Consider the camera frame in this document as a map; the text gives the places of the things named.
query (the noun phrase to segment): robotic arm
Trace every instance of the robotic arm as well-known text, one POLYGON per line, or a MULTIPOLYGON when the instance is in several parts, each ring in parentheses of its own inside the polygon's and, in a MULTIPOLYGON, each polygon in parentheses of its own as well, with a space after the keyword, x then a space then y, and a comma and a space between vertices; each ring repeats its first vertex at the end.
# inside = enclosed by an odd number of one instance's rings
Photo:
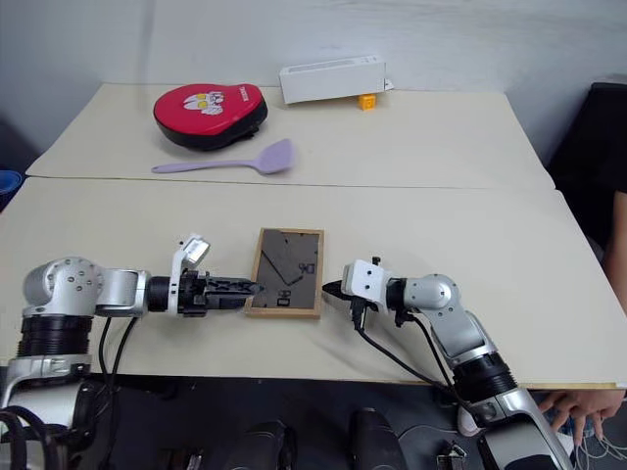
POLYGON ((480 447, 490 468, 518 462, 528 468, 572 469, 536 402, 516 385, 477 317, 461 305, 451 278, 441 274, 399 278, 375 263, 357 260, 344 269, 341 293, 344 299, 363 300, 357 303, 362 312, 353 312, 361 327, 367 306, 384 314, 394 312, 398 326, 407 321, 409 312, 429 320, 437 348, 453 372, 460 404, 479 426, 490 428, 480 447))
POLYGON ((25 408, 44 424, 62 427, 61 444, 88 446, 93 439, 96 387, 85 379, 94 315, 141 317, 162 311, 204 316, 210 309, 243 306, 262 289, 248 279, 211 277, 196 270, 209 247, 195 234, 181 242, 169 277, 103 268, 76 257, 33 269, 24 281, 28 306, 23 311, 22 339, 17 357, 9 362, 0 409, 25 408))

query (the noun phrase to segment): small yellow block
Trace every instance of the small yellow block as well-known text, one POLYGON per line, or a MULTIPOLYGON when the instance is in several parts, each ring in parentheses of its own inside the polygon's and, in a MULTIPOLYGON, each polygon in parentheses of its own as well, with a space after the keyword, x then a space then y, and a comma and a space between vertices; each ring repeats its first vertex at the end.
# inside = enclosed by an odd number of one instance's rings
POLYGON ((368 95, 360 95, 360 108, 363 111, 373 110, 376 107, 376 95, 370 93, 368 95))

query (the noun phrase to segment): silicone spatula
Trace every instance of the silicone spatula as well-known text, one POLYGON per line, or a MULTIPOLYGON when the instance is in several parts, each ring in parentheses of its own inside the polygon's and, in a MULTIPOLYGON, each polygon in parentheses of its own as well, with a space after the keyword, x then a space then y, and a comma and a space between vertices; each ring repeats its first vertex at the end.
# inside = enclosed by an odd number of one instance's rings
POLYGON ((222 162, 201 162, 185 164, 160 164, 153 167, 153 173, 178 173, 202 168, 224 166, 249 166, 261 174, 278 173, 294 164, 294 147, 290 139, 279 140, 265 147, 254 160, 230 160, 222 162))

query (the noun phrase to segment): cartoon sticker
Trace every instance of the cartoon sticker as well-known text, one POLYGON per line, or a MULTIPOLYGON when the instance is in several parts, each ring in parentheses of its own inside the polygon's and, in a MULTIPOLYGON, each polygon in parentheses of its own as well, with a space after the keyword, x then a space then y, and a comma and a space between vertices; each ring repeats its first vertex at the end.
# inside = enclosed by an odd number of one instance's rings
POLYGON ((186 110, 197 110, 203 115, 219 115, 223 109, 220 103, 224 101, 224 94, 221 91, 210 91, 209 93, 198 93, 185 99, 183 106, 186 110))

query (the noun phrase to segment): white box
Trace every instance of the white box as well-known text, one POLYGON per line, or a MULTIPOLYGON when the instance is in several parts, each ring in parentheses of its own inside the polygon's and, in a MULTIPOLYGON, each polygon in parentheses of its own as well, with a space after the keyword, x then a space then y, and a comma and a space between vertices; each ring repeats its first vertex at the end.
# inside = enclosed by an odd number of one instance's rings
POLYGON ((385 62, 355 57, 285 67, 279 73, 286 104, 385 91, 385 62))

